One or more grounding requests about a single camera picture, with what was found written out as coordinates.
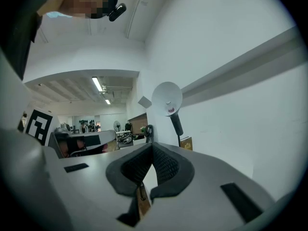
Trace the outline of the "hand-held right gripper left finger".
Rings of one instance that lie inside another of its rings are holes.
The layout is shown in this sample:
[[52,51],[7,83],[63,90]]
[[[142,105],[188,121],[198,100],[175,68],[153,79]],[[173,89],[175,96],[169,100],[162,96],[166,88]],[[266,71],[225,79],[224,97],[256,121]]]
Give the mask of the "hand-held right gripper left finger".
[[52,231],[152,231],[149,215],[132,227],[119,220],[138,211],[136,185],[121,170],[108,166],[126,155],[134,156],[151,145],[140,144],[115,152],[66,159],[43,147],[46,169],[55,200],[49,208]]

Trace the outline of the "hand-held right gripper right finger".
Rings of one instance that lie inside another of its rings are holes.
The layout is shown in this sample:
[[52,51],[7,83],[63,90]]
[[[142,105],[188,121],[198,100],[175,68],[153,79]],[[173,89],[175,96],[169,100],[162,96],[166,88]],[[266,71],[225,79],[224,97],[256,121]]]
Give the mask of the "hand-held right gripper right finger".
[[161,146],[188,159],[194,178],[179,195],[155,198],[143,219],[145,231],[232,231],[244,225],[221,189],[235,183],[261,209],[274,205],[271,195],[258,183],[216,157],[162,143]]

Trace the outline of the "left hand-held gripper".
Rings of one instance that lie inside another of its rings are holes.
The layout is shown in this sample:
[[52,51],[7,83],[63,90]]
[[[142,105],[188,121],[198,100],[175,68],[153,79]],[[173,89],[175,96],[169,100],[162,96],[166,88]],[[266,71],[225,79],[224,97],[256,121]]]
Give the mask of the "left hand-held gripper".
[[[22,116],[23,133],[34,137],[42,146],[53,148],[58,158],[80,157],[103,154],[107,150],[107,143],[116,139],[114,130],[83,134],[84,141],[72,139],[66,141],[64,154],[57,139],[70,134],[64,124],[60,124],[57,115],[42,109],[26,109]],[[98,146],[88,150],[86,146]]]

